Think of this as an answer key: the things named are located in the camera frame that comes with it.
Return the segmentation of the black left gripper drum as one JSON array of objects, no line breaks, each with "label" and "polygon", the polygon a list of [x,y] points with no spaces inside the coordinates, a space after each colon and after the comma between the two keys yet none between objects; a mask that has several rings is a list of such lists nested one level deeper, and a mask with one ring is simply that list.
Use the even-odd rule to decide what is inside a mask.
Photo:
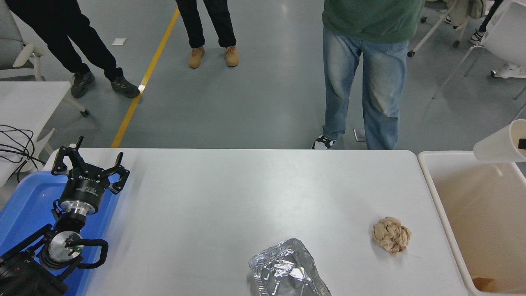
[{"label": "black left gripper drum", "polygon": [[60,197],[60,205],[70,202],[84,202],[91,206],[101,204],[104,191],[108,187],[108,177],[68,174],[68,181]]}]

